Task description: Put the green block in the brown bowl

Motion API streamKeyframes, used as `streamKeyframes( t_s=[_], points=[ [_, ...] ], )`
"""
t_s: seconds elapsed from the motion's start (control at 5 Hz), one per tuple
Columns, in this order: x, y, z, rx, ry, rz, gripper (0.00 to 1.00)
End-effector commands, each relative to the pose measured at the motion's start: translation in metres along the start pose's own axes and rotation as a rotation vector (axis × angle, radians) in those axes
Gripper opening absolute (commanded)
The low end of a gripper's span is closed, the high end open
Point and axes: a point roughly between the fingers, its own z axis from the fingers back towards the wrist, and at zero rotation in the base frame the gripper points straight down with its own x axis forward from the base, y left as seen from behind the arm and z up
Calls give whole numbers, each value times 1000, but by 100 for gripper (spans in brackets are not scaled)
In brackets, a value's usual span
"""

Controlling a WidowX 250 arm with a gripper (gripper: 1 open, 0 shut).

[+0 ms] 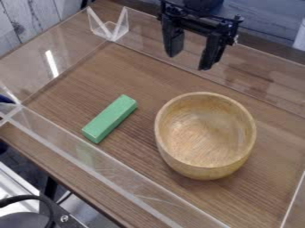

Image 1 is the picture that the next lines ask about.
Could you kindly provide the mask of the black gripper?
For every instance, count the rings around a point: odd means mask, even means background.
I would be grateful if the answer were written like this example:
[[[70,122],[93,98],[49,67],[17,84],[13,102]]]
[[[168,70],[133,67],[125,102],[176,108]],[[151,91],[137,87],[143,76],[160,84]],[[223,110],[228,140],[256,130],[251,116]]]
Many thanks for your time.
[[[238,38],[240,15],[231,18],[212,14],[215,0],[159,0],[157,20],[161,24],[163,45],[167,56],[175,57],[183,49],[184,31],[207,37],[198,70],[208,70],[223,55],[227,45]]]

